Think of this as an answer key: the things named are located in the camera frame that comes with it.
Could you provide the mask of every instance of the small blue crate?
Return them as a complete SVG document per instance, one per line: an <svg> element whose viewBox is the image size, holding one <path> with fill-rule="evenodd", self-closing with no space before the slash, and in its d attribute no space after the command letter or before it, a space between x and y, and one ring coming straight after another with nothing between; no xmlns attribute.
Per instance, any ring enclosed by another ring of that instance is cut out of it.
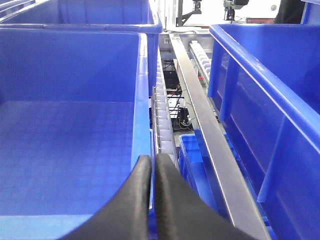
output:
<svg viewBox="0 0 320 240"><path fill-rule="evenodd" d="M182 177L207 205L217 211L196 135L183 134L179 140L179 168Z"/></svg>

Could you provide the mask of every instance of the metal bracket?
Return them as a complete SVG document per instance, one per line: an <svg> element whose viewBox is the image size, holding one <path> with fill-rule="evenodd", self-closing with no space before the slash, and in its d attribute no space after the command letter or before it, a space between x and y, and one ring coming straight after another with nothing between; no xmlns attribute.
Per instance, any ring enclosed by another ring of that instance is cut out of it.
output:
<svg viewBox="0 0 320 240"><path fill-rule="evenodd" d="M183 3L184 0L179 0L178 4L178 17L176 18L176 27L182 27L186 21L193 15L193 14L201 14L201 0L194 0L194 7L193 11L182 15L182 10L183 10Z"/></svg>

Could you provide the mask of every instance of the blue storage crate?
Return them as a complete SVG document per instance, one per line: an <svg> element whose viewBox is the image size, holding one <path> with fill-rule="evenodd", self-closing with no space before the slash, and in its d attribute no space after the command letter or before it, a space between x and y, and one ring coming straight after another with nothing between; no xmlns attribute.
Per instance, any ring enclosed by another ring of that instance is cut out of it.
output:
<svg viewBox="0 0 320 240"><path fill-rule="evenodd" d="M179 168L182 177L208 206L217 211L196 135L182 134L179 141Z"/></svg>
<svg viewBox="0 0 320 240"><path fill-rule="evenodd" d="M143 33L0 28L0 239L55 239L150 155Z"/></svg>
<svg viewBox="0 0 320 240"><path fill-rule="evenodd" d="M3 3L0 1L0 18L34 4L35 2L36 0L12 0Z"/></svg>
<svg viewBox="0 0 320 240"><path fill-rule="evenodd" d="M320 239L320 27L212 25L208 96L280 240Z"/></svg>
<svg viewBox="0 0 320 240"><path fill-rule="evenodd" d="M162 25L153 0L46 0L0 18L14 28L131 31L147 34L149 95L156 85Z"/></svg>
<svg viewBox="0 0 320 240"><path fill-rule="evenodd" d="M304 0L303 24L320 24L320 0Z"/></svg>

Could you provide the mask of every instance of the bin rim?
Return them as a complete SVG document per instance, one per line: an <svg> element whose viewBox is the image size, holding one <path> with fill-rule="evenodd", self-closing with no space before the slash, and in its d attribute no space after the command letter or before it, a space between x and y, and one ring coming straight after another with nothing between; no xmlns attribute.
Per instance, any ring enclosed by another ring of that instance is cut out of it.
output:
<svg viewBox="0 0 320 240"><path fill-rule="evenodd" d="M320 0L301 0L302 2L307 2L307 3L312 3L312 4L319 4L320 5Z"/></svg>
<svg viewBox="0 0 320 240"><path fill-rule="evenodd" d="M103 28L104 30L115 30L115 31L121 31L123 28L125 28L128 31L137 31L142 32L146 34L160 34L163 31L162 23L159 19L156 4L152 0L147 0L149 4L149 8L151 10L152 14L152 20L153 24L105 24L105 23L97 23L97 24L79 24L79 23L1 23L5 20L8 20L10 18L15 17L16 15L19 15L21 13L24 13L28 11L29 9L32 9L36 6L42 5L46 2L49 2L51 0L45 0L41 2L37 2L35 4L29 5L27 7L24 7L18 11L15 11L11 14L8 14L6 16L0 17L0 28L53 28L53 29L73 29L73 28Z"/></svg>
<svg viewBox="0 0 320 240"><path fill-rule="evenodd" d="M240 45L222 26L213 24L209 32L225 51L239 64L261 90L272 100L276 107L288 118L294 127L320 153L320 115L303 101L291 88ZM237 28L317 28L315 26L281 25L235 25Z"/></svg>

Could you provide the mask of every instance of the white wall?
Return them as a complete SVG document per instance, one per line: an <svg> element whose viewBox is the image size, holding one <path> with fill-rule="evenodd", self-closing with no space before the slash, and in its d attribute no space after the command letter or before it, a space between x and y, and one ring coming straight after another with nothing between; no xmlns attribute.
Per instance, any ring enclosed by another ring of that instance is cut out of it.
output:
<svg viewBox="0 0 320 240"><path fill-rule="evenodd" d="M271 6L276 5L276 10L271 11ZM275 18L279 10L280 0L249 0L248 5L240 10L235 10L235 20L240 18ZM183 0L183 14L193 10L192 0ZM192 15L186 22L186 25L192 24L220 24L225 16L225 8L223 0L202 0L202 14Z"/></svg>

